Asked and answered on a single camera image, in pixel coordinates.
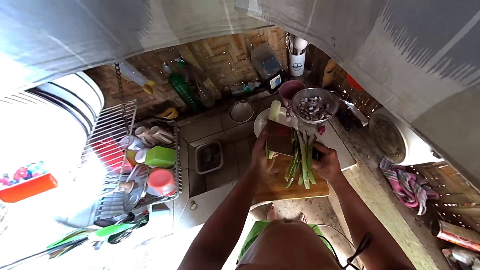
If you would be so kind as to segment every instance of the pink cloth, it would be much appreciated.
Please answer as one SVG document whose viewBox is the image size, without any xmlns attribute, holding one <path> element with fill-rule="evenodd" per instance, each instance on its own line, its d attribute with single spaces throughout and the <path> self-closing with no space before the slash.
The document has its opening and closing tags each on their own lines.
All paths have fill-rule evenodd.
<svg viewBox="0 0 480 270">
<path fill-rule="evenodd" d="M 419 208 L 417 215 L 421 216 L 427 211 L 428 198 L 439 198 L 438 193 L 426 185 L 428 181 L 425 178 L 407 172 L 405 166 L 395 165 L 384 158 L 379 167 L 390 182 L 398 200 L 409 208 Z"/>
</svg>

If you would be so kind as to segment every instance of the dish rack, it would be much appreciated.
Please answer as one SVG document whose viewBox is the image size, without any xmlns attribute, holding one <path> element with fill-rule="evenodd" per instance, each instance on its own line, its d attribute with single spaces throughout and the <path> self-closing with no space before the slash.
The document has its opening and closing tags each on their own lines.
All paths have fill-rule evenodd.
<svg viewBox="0 0 480 270">
<path fill-rule="evenodd" d="M 174 200 L 181 193 L 179 129 L 175 121 L 156 120 L 170 126 L 174 131 L 174 143 L 164 147 L 177 151 L 177 162 L 170 168 L 174 171 L 177 191 L 170 196 L 153 196 L 146 193 L 146 180 L 150 168 L 144 164 L 137 164 L 130 174 L 125 173 L 128 171 L 126 170 L 128 142 L 127 140 L 121 141 L 121 139 L 132 135 L 136 111 L 136 100 L 103 109 L 87 140 L 79 167 L 81 174 L 88 175 L 87 170 L 91 170 L 92 164 L 98 165 L 99 161 L 104 169 L 101 176 L 95 176 L 101 177 L 103 184 L 99 196 L 92 206 L 87 222 L 89 225 L 96 220 L 113 218 L 143 206 Z M 137 183 L 133 190 L 130 193 L 120 192 L 119 185 L 130 180 L 135 180 Z"/>
<path fill-rule="evenodd" d="M 140 124 L 163 125 L 163 126 L 168 126 L 173 130 L 174 142 L 171 144 L 158 144 L 158 146 L 175 149 L 175 151 L 177 152 L 177 162 L 175 162 L 175 164 L 167 168 L 167 169 L 173 170 L 173 175 L 175 176 L 175 181 L 177 184 L 177 190 L 175 191 L 174 194 L 170 196 L 155 196 L 147 193 L 145 197 L 138 203 L 137 207 L 172 201 L 178 198 L 182 191 L 181 164 L 180 164 L 180 140 L 179 140 L 180 130 L 178 128 L 178 124 L 174 120 L 163 120 L 163 119 L 156 119 L 156 118 L 142 121 L 141 123 L 138 123 L 135 126 L 140 126 Z"/>
</svg>

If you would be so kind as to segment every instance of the woven bamboo wall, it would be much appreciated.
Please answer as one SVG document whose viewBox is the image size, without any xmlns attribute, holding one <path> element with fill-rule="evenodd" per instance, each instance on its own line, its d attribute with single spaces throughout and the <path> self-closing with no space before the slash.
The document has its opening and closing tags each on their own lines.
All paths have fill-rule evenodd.
<svg viewBox="0 0 480 270">
<path fill-rule="evenodd" d="M 440 199 L 433 203 L 439 219 L 480 233 L 480 193 L 446 162 L 414 165 Z"/>
<path fill-rule="evenodd" d="M 210 90 L 214 95 L 218 98 L 228 96 L 231 86 L 259 79 L 250 60 L 250 52 L 264 42 L 277 52 L 283 69 L 288 68 L 286 35 L 287 33 L 280 28 L 269 27 L 248 33 L 201 39 L 133 56 L 127 61 L 148 79 L 157 82 L 155 89 L 159 94 L 155 98 L 124 77 L 126 99 L 138 99 L 140 113 L 166 100 L 172 101 L 176 107 L 184 106 L 183 101 L 168 84 L 168 77 L 162 67 L 162 64 L 166 63 L 177 71 L 175 58 L 180 56 L 188 64 L 201 68 L 207 73 L 213 83 Z M 107 107 L 120 103 L 115 71 L 111 65 L 99 66 L 85 72 L 103 91 Z"/>
<path fill-rule="evenodd" d="M 333 84 L 338 86 L 337 91 L 345 100 L 355 104 L 357 108 L 367 117 L 383 107 L 376 99 L 374 99 L 366 90 L 358 90 L 350 87 L 347 80 L 347 72 L 336 65 L 333 68 Z"/>
<path fill-rule="evenodd" d="M 351 88 L 347 73 L 339 65 L 333 68 L 333 72 L 332 83 L 338 87 L 338 93 L 367 117 L 382 107 L 365 90 Z M 429 180 L 432 189 L 440 195 L 438 201 L 429 200 L 438 213 L 434 218 L 480 233 L 480 193 L 467 179 L 447 162 L 418 164 L 411 169 Z"/>
</svg>

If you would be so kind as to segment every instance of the chain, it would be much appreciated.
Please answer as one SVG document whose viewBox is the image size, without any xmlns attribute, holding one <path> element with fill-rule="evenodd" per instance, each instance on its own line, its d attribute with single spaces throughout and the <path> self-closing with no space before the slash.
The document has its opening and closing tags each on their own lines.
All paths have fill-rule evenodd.
<svg viewBox="0 0 480 270">
<path fill-rule="evenodd" d="M 127 110 L 125 108 L 125 105 L 126 105 L 125 104 L 125 92 L 123 91 L 123 84 L 122 84 L 122 81 L 121 81 L 120 63 L 115 62 L 114 65 L 115 65 L 115 75 L 117 76 L 117 83 L 119 85 L 120 99 L 121 99 L 121 103 L 122 103 L 123 124 L 125 125 L 126 132 L 128 133 L 129 132 L 129 127 L 128 127 L 128 120 L 126 118 Z"/>
</svg>

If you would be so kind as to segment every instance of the metal strainer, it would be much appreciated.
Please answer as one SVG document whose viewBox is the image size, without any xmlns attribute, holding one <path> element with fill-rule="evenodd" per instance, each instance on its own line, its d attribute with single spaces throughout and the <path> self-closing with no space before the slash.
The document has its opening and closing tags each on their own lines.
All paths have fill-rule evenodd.
<svg viewBox="0 0 480 270">
<path fill-rule="evenodd" d="M 301 116 L 298 105 L 305 98 L 313 97 L 319 97 L 322 104 L 327 106 L 326 112 L 328 113 L 328 116 L 324 116 L 322 119 L 319 120 L 309 120 Z M 338 102 L 339 98 L 330 93 L 328 90 L 322 88 L 307 88 L 297 92 L 293 96 L 292 101 L 289 103 L 288 112 L 291 116 L 298 116 L 306 123 L 320 124 L 327 121 L 336 113 L 336 111 L 338 110 Z"/>
</svg>

